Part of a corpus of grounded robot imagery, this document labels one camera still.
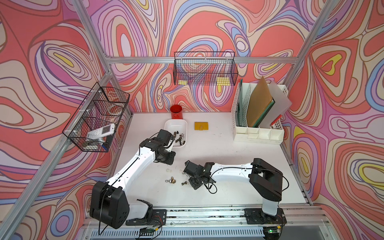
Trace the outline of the brown wooden knight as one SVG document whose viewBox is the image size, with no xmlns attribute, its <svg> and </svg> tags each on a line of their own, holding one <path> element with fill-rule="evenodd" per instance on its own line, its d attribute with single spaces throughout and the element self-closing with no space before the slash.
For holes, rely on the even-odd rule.
<svg viewBox="0 0 384 240">
<path fill-rule="evenodd" d="M 177 146 L 183 146 L 186 143 L 185 135 L 180 134 L 179 137 L 176 139 Z"/>
</svg>

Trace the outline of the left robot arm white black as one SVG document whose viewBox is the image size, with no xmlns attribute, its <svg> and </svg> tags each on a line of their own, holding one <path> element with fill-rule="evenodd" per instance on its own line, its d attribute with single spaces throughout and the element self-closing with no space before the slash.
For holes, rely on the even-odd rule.
<svg viewBox="0 0 384 240">
<path fill-rule="evenodd" d="M 114 229 L 129 220 L 149 221 L 153 205 L 140 199 L 129 203 L 129 189 L 151 163 L 173 164 L 174 141 L 173 134 L 161 129 L 141 142 L 137 153 L 117 174 L 93 186 L 90 217 Z"/>
</svg>

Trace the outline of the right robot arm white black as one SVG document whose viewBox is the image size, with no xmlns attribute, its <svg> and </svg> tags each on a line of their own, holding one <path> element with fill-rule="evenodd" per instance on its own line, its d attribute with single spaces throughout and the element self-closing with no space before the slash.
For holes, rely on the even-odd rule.
<svg viewBox="0 0 384 240">
<path fill-rule="evenodd" d="M 249 183 L 263 198 L 262 211 L 275 217 L 278 214 L 279 203 L 282 200 L 283 173 L 260 158 L 242 165 L 223 165 L 213 162 L 197 165 L 191 161 L 185 162 L 183 173 L 189 176 L 189 183 L 194 190 L 204 186 L 210 194 L 212 188 L 217 189 L 218 182 Z"/>
</svg>

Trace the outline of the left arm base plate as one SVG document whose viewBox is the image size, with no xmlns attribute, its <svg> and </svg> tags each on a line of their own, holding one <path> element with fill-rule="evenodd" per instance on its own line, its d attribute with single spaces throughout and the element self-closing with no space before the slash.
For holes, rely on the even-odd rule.
<svg viewBox="0 0 384 240">
<path fill-rule="evenodd" d="M 166 209 L 150 209 L 142 219 L 127 220 L 126 226 L 162 226 L 166 221 Z"/>
</svg>

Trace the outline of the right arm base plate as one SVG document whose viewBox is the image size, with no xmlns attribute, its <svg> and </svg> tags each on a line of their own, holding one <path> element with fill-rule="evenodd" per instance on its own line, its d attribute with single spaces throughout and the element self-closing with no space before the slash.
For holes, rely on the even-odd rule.
<svg viewBox="0 0 384 240">
<path fill-rule="evenodd" d="M 285 225 L 287 219 L 282 208 L 277 209 L 277 214 L 271 216 L 265 214 L 261 208 L 244 209 L 248 225 Z"/>
</svg>

